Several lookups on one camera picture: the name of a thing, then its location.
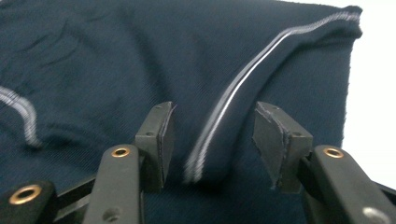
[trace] folded fabric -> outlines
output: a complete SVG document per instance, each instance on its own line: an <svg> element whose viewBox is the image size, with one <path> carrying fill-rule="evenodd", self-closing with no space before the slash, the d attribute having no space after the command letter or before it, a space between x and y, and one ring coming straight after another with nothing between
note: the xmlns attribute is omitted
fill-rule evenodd
<svg viewBox="0 0 396 224"><path fill-rule="evenodd" d="M315 144L339 147L360 14L262 0L3 0L0 193L30 179L73 186L173 101L175 150L148 223L303 222L297 195L269 189L254 105L279 105Z"/></svg>

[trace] screw hole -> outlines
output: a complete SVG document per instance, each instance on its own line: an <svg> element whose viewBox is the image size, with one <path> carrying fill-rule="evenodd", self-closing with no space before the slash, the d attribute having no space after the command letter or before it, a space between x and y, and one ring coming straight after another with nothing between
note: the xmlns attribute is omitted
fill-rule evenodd
<svg viewBox="0 0 396 224"><path fill-rule="evenodd" d="M390 224L389 217L380 210L373 207L363 208L363 214L370 219L373 224Z"/></svg>
<svg viewBox="0 0 396 224"><path fill-rule="evenodd" d="M342 153L340 150L335 148L325 148L323 151L326 155L336 159L344 157L344 153Z"/></svg>
<svg viewBox="0 0 396 224"><path fill-rule="evenodd" d="M127 156L130 152L131 152L131 150L129 148L120 147L120 148L113 150L111 155L113 157L124 157L124 156Z"/></svg>
<svg viewBox="0 0 396 224"><path fill-rule="evenodd" d="M29 185L18 189L10 198L9 202L12 204L23 204L32 201L41 192L41 187L38 185Z"/></svg>
<svg viewBox="0 0 396 224"><path fill-rule="evenodd" d="M103 221L105 222L115 222L120 219L121 210L118 207L113 207L107 209L102 216Z"/></svg>

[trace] dark blue fabric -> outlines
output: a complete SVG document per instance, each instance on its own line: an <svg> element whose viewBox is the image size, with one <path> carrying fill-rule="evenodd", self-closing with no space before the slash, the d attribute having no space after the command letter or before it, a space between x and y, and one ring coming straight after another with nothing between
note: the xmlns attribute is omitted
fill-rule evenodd
<svg viewBox="0 0 396 224"><path fill-rule="evenodd" d="M275 1L0 2L0 86L28 99L42 148L0 103L0 193L29 179L58 191L97 170L109 147L131 143L152 106L173 101L176 142L167 185L147 196L147 223L304 223L299 195L270 190L251 142L255 102L279 105L340 146L355 21L285 39L230 104L203 179L182 185L186 159L235 76L283 30L335 8Z"/></svg>

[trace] white background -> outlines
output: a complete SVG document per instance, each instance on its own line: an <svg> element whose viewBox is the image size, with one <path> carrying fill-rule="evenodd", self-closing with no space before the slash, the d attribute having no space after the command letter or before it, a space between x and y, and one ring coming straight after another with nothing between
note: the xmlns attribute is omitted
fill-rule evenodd
<svg viewBox="0 0 396 224"><path fill-rule="evenodd" d="M372 180L396 189L396 1L286 1L363 9L363 36L351 55L343 149Z"/></svg>

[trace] white stitching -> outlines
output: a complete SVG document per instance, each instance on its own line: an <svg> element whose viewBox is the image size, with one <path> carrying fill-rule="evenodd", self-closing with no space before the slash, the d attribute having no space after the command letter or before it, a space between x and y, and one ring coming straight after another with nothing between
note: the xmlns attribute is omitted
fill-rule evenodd
<svg viewBox="0 0 396 224"><path fill-rule="evenodd" d="M198 138L185 165L184 182L196 183L202 178L207 149L212 141L216 129L222 120L231 100L236 95L239 88L250 76L253 70L288 36L301 35L312 32L331 21L359 21L359 13L338 12L320 21L288 28L277 35L269 45L267 45L247 66L236 76L230 86L222 94L219 103L216 105L209 120L206 122L201 135Z"/></svg>
<svg viewBox="0 0 396 224"><path fill-rule="evenodd" d="M36 113L33 105L26 98L19 96L15 91L2 86L0 86L0 101L17 110L22 116L26 144L31 147L42 147L43 144L35 133Z"/></svg>

